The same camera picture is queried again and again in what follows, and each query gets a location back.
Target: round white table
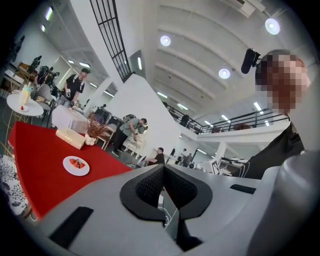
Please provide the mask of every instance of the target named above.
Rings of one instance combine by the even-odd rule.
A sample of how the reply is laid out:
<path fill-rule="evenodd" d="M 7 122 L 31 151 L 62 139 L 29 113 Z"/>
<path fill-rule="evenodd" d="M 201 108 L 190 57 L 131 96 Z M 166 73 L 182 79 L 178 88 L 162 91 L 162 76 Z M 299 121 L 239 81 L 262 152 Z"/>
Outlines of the round white table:
<path fill-rule="evenodd" d="M 21 111 L 21 103 L 19 103 L 19 97 L 20 94 L 11 94 L 6 98 L 6 103 L 12 109 L 9 123 L 7 125 L 6 129 L 6 137 L 5 137 L 5 146 L 7 146 L 7 139 L 8 139 L 8 132 L 9 132 L 9 127 L 10 127 L 10 122 L 11 122 L 11 117 L 13 113 L 15 112 L 15 120 L 17 120 L 17 115 L 21 115 L 18 119 L 18 121 L 23 120 L 25 123 L 28 121 L 28 118 L 30 117 L 30 123 L 32 124 L 32 117 L 38 117 L 41 116 L 44 113 L 44 109 L 33 99 L 29 98 L 27 104 L 25 106 L 28 107 L 27 111 Z"/>

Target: dried flower arrangement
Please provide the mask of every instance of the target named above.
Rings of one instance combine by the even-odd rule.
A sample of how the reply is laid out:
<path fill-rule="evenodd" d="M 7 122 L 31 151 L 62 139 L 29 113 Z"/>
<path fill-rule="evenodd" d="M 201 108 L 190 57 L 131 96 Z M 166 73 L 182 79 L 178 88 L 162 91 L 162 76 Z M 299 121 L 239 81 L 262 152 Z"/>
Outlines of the dried flower arrangement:
<path fill-rule="evenodd" d="M 107 130 L 107 127 L 104 124 L 99 123 L 95 117 L 89 119 L 87 124 L 87 134 L 91 137 L 96 139 L 98 136 L 104 134 Z"/>

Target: dark pants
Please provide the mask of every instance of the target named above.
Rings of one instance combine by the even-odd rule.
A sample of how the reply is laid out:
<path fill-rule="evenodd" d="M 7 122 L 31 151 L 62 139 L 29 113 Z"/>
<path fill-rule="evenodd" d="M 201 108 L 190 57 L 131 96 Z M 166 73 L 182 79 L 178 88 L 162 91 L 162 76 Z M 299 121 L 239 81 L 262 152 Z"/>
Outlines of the dark pants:
<path fill-rule="evenodd" d="M 115 140 L 114 140 L 114 148 L 113 152 L 118 153 L 118 150 L 121 149 L 122 144 L 125 142 L 125 140 L 128 138 L 127 135 L 125 135 L 120 128 L 118 127 L 116 129 L 116 134 L 115 134 Z"/>

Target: red tablecloth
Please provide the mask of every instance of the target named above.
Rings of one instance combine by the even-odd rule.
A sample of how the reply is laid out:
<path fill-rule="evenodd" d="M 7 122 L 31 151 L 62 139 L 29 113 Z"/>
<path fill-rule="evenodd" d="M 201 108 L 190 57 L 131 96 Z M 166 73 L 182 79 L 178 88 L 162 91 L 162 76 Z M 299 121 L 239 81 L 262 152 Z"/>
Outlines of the red tablecloth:
<path fill-rule="evenodd" d="M 12 132 L 15 133 L 13 146 L 18 177 L 39 219 L 89 183 L 131 170 L 97 145 L 76 149 L 58 138 L 55 129 L 16 122 Z M 67 172 L 63 159 L 68 156 L 85 160 L 89 173 L 74 176 Z"/>

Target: green shirt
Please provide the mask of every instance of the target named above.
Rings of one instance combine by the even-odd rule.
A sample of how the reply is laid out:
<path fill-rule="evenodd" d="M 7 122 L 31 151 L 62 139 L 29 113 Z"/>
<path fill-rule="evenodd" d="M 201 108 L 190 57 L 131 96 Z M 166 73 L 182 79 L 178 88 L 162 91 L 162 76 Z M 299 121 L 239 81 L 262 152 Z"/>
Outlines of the green shirt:
<path fill-rule="evenodd" d="M 133 125 L 133 128 L 136 130 L 138 129 L 138 132 L 140 134 L 144 133 L 145 128 L 139 124 L 138 118 L 132 118 L 128 122 L 125 122 L 123 125 L 120 126 L 120 131 L 122 131 L 125 135 L 130 137 L 133 133 L 133 131 L 130 129 L 129 123 Z"/>

